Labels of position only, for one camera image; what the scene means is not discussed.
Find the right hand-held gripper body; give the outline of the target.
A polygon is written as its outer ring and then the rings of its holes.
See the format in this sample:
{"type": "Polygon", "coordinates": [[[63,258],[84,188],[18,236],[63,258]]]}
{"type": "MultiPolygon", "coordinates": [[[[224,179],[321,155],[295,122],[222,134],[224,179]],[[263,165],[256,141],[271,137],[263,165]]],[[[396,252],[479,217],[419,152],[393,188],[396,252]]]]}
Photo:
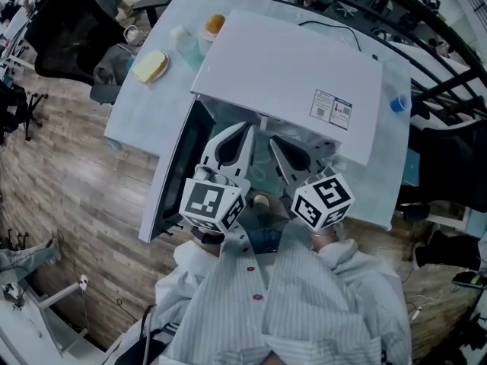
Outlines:
{"type": "Polygon", "coordinates": [[[342,174],[327,167],[294,189],[290,212],[311,230],[320,231],[340,222],[354,202],[342,174]]]}

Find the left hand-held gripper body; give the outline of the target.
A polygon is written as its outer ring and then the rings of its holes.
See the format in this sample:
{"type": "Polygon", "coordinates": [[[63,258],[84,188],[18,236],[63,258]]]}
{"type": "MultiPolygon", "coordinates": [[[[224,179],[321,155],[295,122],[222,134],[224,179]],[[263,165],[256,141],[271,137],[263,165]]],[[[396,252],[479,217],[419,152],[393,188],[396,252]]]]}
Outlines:
{"type": "Polygon", "coordinates": [[[186,179],[179,213],[194,227],[227,233],[245,209],[250,181],[197,165],[186,179]]]}

